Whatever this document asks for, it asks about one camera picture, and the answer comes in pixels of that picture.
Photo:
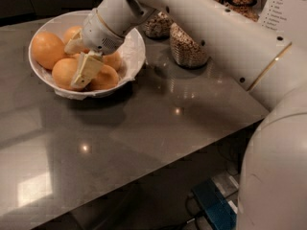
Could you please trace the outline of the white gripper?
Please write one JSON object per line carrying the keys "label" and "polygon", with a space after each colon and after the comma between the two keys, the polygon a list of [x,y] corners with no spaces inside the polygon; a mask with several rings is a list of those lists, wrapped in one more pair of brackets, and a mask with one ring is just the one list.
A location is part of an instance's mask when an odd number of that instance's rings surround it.
{"label": "white gripper", "polygon": [[64,52],[74,55],[85,50],[85,47],[93,50],[80,53],[75,75],[71,80],[71,86],[76,89],[85,88],[99,73],[103,67],[103,55],[113,54],[123,43],[124,38],[114,33],[93,9],[83,22],[82,30],[70,33],[66,37]]}

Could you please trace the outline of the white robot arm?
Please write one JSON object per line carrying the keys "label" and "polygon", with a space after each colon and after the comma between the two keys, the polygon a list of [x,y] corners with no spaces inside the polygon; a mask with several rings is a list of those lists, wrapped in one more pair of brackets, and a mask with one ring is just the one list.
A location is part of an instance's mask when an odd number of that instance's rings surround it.
{"label": "white robot arm", "polygon": [[305,50],[214,0],[103,0],[65,51],[111,54],[156,11],[177,22],[270,112],[246,150],[236,230],[307,230]]}

